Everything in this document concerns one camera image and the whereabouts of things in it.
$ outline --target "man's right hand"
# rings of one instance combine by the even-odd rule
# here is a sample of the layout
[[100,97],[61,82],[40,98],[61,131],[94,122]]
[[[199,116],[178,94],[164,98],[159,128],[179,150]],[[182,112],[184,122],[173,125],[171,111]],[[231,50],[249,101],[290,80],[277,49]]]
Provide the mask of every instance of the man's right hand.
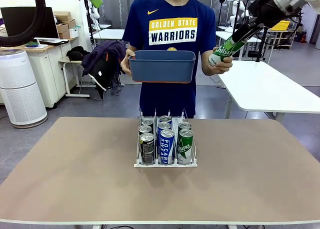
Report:
[[132,57],[134,60],[136,59],[136,54],[133,50],[127,49],[125,52],[125,58],[121,62],[120,66],[122,67],[122,70],[129,75],[132,78],[132,73],[130,70],[130,62],[129,57]]

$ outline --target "white wall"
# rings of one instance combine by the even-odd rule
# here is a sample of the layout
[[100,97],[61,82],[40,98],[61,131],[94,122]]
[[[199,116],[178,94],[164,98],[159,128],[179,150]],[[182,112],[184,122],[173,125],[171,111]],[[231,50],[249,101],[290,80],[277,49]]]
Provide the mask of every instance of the white wall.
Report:
[[[32,7],[35,5],[35,0],[0,0],[0,7]],[[52,7],[53,11],[71,12],[71,17],[75,19],[78,26],[81,26],[79,29],[79,38],[72,42],[72,46],[83,46],[85,50],[91,52],[90,34],[84,0],[45,0],[45,5]]]
[[308,4],[302,9],[303,31],[306,31],[306,41],[309,43],[314,30],[318,14]]

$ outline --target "man's left hand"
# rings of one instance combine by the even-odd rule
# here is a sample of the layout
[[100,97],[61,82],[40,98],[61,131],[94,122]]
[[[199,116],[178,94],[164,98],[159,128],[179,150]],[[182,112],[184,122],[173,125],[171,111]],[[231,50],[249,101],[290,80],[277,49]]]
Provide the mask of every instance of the man's left hand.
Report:
[[[219,47],[213,48],[213,52],[215,52]],[[232,56],[224,58],[224,61],[218,62],[216,65],[212,66],[209,65],[209,70],[212,72],[212,74],[223,74],[225,72],[228,72],[230,68],[233,66],[234,58]]]

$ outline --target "white cylindrical air purifier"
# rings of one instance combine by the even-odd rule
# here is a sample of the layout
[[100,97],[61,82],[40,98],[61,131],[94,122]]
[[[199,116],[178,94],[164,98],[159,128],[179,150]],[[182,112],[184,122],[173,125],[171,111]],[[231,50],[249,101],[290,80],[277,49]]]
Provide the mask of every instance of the white cylindrical air purifier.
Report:
[[14,127],[32,128],[48,119],[26,51],[0,50],[0,94]]

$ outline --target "person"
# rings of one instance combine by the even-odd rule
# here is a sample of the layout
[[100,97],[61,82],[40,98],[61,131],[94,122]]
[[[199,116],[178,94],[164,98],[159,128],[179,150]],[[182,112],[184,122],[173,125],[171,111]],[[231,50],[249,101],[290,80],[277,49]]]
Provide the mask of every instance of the person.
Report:
[[206,76],[223,74],[232,67],[232,57],[215,66],[209,56],[217,49],[215,13],[197,0],[135,0],[130,8],[123,40],[129,42],[121,62],[123,71],[131,76],[129,57],[137,50],[192,51],[196,56],[190,83],[143,82],[140,108],[143,115],[196,115],[196,73],[199,52],[201,68]]

